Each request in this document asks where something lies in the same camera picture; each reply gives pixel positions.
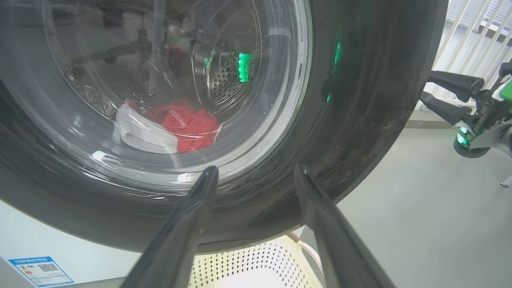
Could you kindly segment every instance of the chair leg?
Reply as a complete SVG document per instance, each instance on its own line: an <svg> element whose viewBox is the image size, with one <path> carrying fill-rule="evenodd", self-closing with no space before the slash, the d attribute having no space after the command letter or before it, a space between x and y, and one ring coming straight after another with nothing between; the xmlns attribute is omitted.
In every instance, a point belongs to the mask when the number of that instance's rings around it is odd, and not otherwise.
<svg viewBox="0 0 512 288"><path fill-rule="evenodd" d="M509 178L507 178L507 180L503 181L501 183L501 186L505 187L505 188L508 188L509 185L512 184L512 176L510 176Z"/></svg>

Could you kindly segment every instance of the perforated basket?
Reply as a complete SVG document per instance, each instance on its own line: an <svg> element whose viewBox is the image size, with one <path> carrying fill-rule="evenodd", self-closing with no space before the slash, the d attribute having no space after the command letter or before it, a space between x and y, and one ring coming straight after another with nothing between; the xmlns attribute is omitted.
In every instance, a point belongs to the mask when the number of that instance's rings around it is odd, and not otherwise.
<svg viewBox="0 0 512 288"><path fill-rule="evenodd" d="M309 245L286 235L244 249L196 256L188 286L320 288L304 250L321 267Z"/></svg>

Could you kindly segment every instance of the gray floor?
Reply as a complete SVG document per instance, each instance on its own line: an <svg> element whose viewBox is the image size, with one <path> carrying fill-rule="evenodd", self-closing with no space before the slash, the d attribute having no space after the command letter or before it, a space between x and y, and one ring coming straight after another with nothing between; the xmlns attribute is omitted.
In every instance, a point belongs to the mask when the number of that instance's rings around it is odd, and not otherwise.
<svg viewBox="0 0 512 288"><path fill-rule="evenodd" d="M496 150L463 158L452 148L454 137L452 130L404 130L338 204L397 287L512 283L512 188L499 185L512 174L512 159ZM315 246L308 228L301 239ZM7 279L2 287L31 287L3 261L0 279ZM73 287L115 288L121 282Z"/></svg>

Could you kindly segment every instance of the washing machine door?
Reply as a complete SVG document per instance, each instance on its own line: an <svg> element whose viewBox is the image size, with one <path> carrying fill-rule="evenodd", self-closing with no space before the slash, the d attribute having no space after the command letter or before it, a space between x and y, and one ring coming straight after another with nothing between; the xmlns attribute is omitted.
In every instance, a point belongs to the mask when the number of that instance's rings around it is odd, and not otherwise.
<svg viewBox="0 0 512 288"><path fill-rule="evenodd" d="M418 100L446 6L2 2L0 197L142 251L215 165L199 252L297 228L293 167L308 165L334 201L364 179Z"/></svg>

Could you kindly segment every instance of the laundry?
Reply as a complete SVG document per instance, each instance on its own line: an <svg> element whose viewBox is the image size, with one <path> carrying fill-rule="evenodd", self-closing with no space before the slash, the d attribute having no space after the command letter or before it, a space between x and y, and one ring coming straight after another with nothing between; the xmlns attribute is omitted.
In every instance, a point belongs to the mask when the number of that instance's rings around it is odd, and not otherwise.
<svg viewBox="0 0 512 288"><path fill-rule="evenodd" d="M222 125L206 110L195 112L192 104L180 98L168 106L158 106L146 113L146 118L162 125L178 138L178 152L187 153L215 143Z"/></svg>
<svg viewBox="0 0 512 288"><path fill-rule="evenodd" d="M126 144L146 152L177 153L178 138L164 126L137 113L133 109L136 107L136 103L127 101L117 109L116 130L120 138Z"/></svg>

